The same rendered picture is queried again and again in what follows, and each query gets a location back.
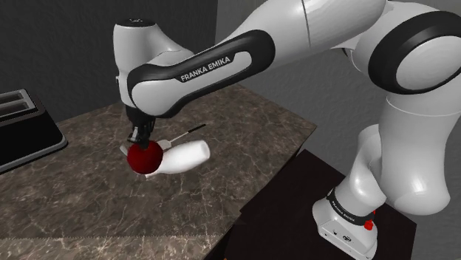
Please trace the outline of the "red apple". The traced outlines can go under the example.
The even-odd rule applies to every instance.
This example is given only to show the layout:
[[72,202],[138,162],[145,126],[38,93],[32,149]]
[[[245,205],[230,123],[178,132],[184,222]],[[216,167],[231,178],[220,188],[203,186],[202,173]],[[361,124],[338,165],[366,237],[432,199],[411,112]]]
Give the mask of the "red apple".
[[138,174],[155,172],[163,160],[163,149],[157,142],[149,141],[146,149],[139,144],[133,144],[128,149],[127,162],[131,169]]

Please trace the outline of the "white vase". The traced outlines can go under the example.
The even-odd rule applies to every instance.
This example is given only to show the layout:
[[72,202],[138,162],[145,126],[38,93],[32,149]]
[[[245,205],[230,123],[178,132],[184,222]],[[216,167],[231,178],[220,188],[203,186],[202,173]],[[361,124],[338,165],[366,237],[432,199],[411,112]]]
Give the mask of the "white vase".
[[197,167],[210,158],[211,151],[204,140],[195,140],[177,146],[172,146],[170,141],[158,142],[163,149],[163,160],[159,168],[146,174],[149,178],[156,174],[180,174]]

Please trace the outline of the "black toaster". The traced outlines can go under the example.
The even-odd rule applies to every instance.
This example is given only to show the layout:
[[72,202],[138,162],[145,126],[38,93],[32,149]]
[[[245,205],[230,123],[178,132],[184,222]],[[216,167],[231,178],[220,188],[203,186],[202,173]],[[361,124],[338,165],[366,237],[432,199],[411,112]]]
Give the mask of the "black toaster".
[[0,93],[0,174],[68,144],[38,96],[26,89]]

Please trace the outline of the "dark robot stand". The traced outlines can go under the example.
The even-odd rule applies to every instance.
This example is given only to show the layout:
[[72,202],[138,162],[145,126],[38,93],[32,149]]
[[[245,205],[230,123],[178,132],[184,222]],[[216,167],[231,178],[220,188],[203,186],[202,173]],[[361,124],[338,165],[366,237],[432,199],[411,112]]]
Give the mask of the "dark robot stand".
[[318,233],[313,204],[344,175],[308,151],[288,163],[241,210],[225,260],[353,260]]

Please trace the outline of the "black-handled spatula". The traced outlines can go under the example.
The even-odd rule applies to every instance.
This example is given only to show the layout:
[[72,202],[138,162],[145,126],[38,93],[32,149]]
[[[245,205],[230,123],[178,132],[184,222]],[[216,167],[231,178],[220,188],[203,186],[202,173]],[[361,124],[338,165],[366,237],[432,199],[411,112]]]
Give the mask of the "black-handled spatula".
[[[196,130],[204,127],[204,126],[206,126],[205,123],[203,123],[203,124],[201,124],[199,126],[196,126],[196,127],[192,128],[192,129],[189,129],[189,130],[187,130],[187,132],[185,132],[185,133],[183,133],[183,134],[181,134],[181,135],[179,135],[179,136],[177,136],[177,137],[175,137],[175,138],[173,138],[171,140],[159,140],[159,141],[157,141],[157,143],[160,145],[162,150],[168,150],[168,149],[170,149],[172,147],[172,143],[174,141],[176,141],[176,140],[180,139],[181,137],[184,137],[185,135],[190,134],[191,132],[196,131]],[[126,157],[128,156],[128,149],[125,146],[120,146],[120,151]]]

